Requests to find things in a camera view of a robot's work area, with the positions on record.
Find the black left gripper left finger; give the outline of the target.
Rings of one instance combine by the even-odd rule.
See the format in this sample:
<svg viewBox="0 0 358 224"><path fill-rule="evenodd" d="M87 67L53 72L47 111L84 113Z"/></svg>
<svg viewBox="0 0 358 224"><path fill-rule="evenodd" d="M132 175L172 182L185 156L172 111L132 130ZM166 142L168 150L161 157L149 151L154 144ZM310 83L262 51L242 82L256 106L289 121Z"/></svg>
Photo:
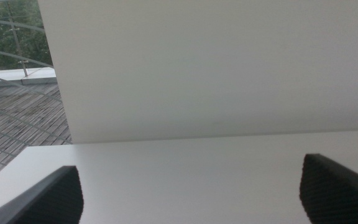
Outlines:
<svg viewBox="0 0 358 224"><path fill-rule="evenodd" d="M84 208L75 166L62 166L0 207L4 224L77 224Z"/></svg>

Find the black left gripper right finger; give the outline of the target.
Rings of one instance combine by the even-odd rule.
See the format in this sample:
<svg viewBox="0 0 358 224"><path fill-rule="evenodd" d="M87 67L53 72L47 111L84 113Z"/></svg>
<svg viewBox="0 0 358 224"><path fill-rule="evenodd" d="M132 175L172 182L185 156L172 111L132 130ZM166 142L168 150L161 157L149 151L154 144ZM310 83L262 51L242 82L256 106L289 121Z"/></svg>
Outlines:
<svg viewBox="0 0 358 224"><path fill-rule="evenodd" d="M358 173L321 154L307 154L300 200L311 223L358 224Z"/></svg>

